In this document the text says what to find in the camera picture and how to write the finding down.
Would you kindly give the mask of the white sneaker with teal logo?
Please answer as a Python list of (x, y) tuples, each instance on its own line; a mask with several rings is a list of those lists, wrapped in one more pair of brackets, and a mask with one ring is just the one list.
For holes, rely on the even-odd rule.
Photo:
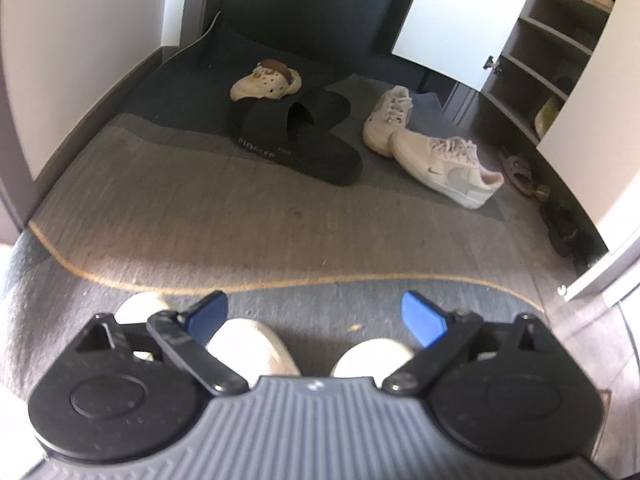
[(390, 136), (390, 151), (411, 177), (466, 209), (480, 209), (504, 185), (502, 173), (486, 169), (476, 144), (461, 136), (396, 131)]

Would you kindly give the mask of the black slide sandal front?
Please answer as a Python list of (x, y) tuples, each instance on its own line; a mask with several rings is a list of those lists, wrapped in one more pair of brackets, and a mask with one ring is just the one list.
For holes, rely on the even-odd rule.
[(361, 176), (356, 148), (318, 126), (301, 102), (239, 100), (230, 106), (228, 127), (240, 148), (306, 176), (339, 186)]

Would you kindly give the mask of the black slide sandal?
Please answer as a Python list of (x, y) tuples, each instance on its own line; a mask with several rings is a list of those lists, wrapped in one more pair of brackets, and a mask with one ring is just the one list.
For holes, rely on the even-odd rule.
[(301, 102), (239, 100), (230, 106), (228, 127), (240, 148), (306, 176), (339, 186), (361, 176), (356, 148), (318, 126)]
[(322, 88), (308, 90), (298, 100), (306, 107), (314, 124), (323, 130), (331, 130), (344, 122), (352, 110), (344, 96)]

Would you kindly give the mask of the cream shoe left foot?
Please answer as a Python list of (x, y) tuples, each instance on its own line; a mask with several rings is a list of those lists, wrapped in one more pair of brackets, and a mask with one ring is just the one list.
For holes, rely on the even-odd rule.
[(135, 294), (117, 309), (115, 321), (120, 326), (132, 326), (126, 328), (125, 335), (136, 358), (150, 362), (158, 358), (154, 340), (146, 330), (146, 321), (153, 314), (169, 309), (166, 298), (156, 292)]

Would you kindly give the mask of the cream shoe foot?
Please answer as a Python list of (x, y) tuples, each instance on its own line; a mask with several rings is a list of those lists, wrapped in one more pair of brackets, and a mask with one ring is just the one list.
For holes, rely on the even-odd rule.
[(414, 351), (388, 338), (369, 339), (347, 350), (335, 363), (331, 375), (338, 378), (371, 377), (376, 385), (414, 357)]
[(300, 375), (280, 337), (266, 324), (248, 318), (232, 318), (224, 322), (205, 348), (243, 377), (250, 388), (262, 376)]
[(120, 326), (132, 326), (126, 328), (125, 335), (136, 358), (150, 362), (158, 358), (154, 340), (146, 330), (146, 321), (153, 314), (169, 309), (166, 298), (156, 292), (135, 294), (117, 309), (115, 321)]

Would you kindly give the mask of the cream shoe middle foot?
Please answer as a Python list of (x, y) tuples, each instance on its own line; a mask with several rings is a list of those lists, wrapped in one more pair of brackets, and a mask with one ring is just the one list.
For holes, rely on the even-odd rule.
[(224, 322), (205, 348), (243, 377), (250, 388), (262, 376), (300, 375), (280, 337), (266, 324), (248, 318), (232, 318)]

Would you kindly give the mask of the cream shoe right foot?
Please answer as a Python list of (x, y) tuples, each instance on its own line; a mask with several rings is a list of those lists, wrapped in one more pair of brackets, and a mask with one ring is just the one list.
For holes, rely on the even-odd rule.
[(338, 378), (371, 377), (376, 385), (414, 357), (414, 351), (388, 338), (369, 339), (347, 350), (335, 363), (331, 375)]

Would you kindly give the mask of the grey floor mat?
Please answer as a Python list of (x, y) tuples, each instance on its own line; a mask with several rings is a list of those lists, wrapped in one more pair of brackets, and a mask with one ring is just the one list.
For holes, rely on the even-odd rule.
[(364, 153), (330, 185), (214, 134), (124, 113), (74, 160), (15, 245), (1, 289), (1, 383), (30, 393), (88, 317), (136, 292), (176, 306), (214, 289), (272, 326), (307, 374), (351, 344), (404, 338), (415, 289), (491, 321), (541, 312), (511, 195), (466, 210)]

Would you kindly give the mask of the black shoe by cabinet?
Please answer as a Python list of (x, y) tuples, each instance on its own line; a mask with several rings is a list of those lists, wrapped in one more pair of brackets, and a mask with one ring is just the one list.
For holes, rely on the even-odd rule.
[(554, 200), (541, 203), (539, 212), (553, 249), (559, 256), (569, 257), (580, 235), (572, 212)]

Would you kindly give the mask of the beige slipper by cabinet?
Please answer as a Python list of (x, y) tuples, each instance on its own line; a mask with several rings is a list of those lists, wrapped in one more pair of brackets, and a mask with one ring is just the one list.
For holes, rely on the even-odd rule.
[(504, 148), (498, 156), (509, 182), (524, 196), (532, 197), (535, 185), (529, 162), (522, 155), (511, 154)]

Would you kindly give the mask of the white sneaker rear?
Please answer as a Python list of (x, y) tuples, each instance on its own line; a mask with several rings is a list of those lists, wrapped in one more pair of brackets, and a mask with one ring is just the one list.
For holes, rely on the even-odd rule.
[(390, 136), (407, 127), (412, 108), (412, 97), (406, 87), (395, 86), (385, 91), (363, 124), (364, 145), (376, 154), (392, 158)]

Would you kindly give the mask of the yellow shoe on shelf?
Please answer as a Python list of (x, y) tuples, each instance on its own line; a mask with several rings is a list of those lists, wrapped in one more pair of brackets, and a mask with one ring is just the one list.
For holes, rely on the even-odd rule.
[(541, 105), (534, 116), (534, 129), (539, 139), (542, 139), (551, 128), (562, 108), (563, 101), (557, 96), (550, 98)]

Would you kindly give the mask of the white right cabinet door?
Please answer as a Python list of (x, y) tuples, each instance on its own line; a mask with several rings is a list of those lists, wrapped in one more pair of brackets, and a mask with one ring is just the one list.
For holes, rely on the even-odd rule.
[(539, 151), (605, 244), (639, 231), (639, 0), (616, 0)]

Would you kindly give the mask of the white cabinet door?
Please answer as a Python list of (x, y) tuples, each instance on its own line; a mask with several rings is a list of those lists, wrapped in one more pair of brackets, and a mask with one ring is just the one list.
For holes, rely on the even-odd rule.
[(392, 53), (480, 91), (525, 3), (412, 0)]
[(616, 0), (539, 151), (605, 244), (639, 231), (639, 0)]

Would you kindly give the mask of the dark doormat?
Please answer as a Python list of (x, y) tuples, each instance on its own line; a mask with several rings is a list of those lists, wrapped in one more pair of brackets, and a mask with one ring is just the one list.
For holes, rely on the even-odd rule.
[(300, 73), (303, 88), (325, 87), (352, 74), (416, 88), (425, 70), (390, 54), (366, 55), (347, 66), (280, 51), (247, 38), (218, 14), (209, 30), (145, 77), (122, 104), (131, 114), (155, 125), (199, 133), (224, 132), (229, 90), (264, 58)]

